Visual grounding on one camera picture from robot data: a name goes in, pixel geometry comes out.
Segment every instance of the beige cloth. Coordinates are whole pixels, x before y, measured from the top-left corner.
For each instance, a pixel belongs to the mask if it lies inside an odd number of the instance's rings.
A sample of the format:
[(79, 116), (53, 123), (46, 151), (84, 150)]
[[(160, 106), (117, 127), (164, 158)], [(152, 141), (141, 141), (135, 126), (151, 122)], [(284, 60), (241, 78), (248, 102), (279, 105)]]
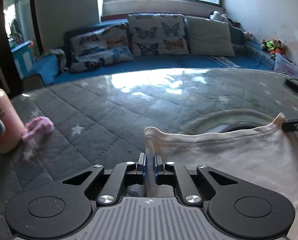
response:
[[(251, 130), (200, 135), (168, 134), (147, 127), (146, 153), (161, 153), (164, 162), (183, 163), (188, 169), (205, 164), (284, 195), (296, 209), (288, 237), (298, 240), (298, 138), (282, 131), (284, 120), (279, 114), (269, 125)], [(148, 174), (147, 184), (153, 185), (153, 180), (154, 174)], [(148, 187), (147, 192), (158, 196), (161, 189)]]

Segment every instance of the sofa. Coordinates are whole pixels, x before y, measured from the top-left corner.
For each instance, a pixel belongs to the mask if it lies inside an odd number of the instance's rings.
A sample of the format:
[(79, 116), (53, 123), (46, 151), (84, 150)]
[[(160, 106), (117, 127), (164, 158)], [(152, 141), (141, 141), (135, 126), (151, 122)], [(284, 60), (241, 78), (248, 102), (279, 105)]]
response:
[[(72, 63), (71, 57), (71, 39), (75, 36), (94, 32), (106, 28), (110, 25), (126, 24), (129, 22), (127, 19), (105, 21), (97, 23), (92, 26), (79, 28), (76, 30), (68, 31), (64, 34), (63, 51), (66, 55), (67, 67), (70, 68)], [(29, 87), (34, 87), (34, 84), (39, 83), (37, 78), (41, 79), (41, 83), (45, 86), (58, 84), (78, 79), (83, 79), (96, 75), (115, 74), (129, 71), (138, 70), (152, 70), (158, 68), (217, 68), (217, 67), (243, 67), (251, 69), (272, 70), (273, 61), (270, 60), (268, 55), (263, 52), (256, 43), (246, 41), (244, 33), (241, 29), (236, 27), (229, 27), (230, 38), (235, 51), (234, 57), (212, 57), (206, 55), (149, 55), (149, 56), (134, 56), (134, 60), (126, 62), (117, 62), (112, 65), (103, 66), (97, 69), (72, 73), (66, 71), (61, 73), (57, 64), (43, 65), (41, 69), (38, 69), (35, 73), (35, 80), (29, 78), (24, 80), (26, 83), (30, 83)], [(187, 39), (188, 33), (185, 26), (185, 39)], [(128, 37), (129, 47), (131, 47), (132, 40)]]

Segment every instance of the metal screw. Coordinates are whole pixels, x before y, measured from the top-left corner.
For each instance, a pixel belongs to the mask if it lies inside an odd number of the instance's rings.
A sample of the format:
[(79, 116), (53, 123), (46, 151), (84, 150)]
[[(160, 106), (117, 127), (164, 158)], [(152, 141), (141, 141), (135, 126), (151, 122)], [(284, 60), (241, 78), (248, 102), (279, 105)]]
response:
[(198, 203), (201, 201), (201, 198), (197, 195), (190, 195), (190, 196), (187, 196), (185, 200), (189, 203)]
[(99, 201), (101, 203), (105, 203), (105, 204), (111, 203), (114, 201), (114, 197), (110, 196), (110, 195), (103, 195), (103, 196), (99, 197)]

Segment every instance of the white stuffed toy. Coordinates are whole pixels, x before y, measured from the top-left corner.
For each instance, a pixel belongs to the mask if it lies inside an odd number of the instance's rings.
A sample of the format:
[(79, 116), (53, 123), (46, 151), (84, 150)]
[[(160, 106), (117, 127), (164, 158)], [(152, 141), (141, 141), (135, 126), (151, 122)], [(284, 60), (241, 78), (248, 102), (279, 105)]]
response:
[(217, 11), (214, 11), (213, 14), (210, 14), (210, 19), (214, 21), (220, 21), (220, 22), (226, 22), (231, 26), (231, 22), (228, 20), (228, 17), (226, 14), (220, 14)]

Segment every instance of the gray quilted tablecloth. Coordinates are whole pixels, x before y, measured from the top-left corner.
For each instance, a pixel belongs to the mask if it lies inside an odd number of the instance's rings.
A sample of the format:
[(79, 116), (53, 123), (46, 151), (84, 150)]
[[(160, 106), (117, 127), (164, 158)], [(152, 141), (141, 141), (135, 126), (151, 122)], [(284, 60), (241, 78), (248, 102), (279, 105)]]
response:
[(12, 197), (93, 164), (111, 169), (137, 161), (147, 126), (179, 132), (205, 114), (242, 108), (298, 118), (298, 94), (284, 85), (285, 77), (246, 69), (164, 69), (93, 77), (14, 98), (24, 122), (45, 115), (55, 131), (30, 161), (23, 160), (23, 146), (0, 154), (0, 239), (12, 237), (4, 219)]

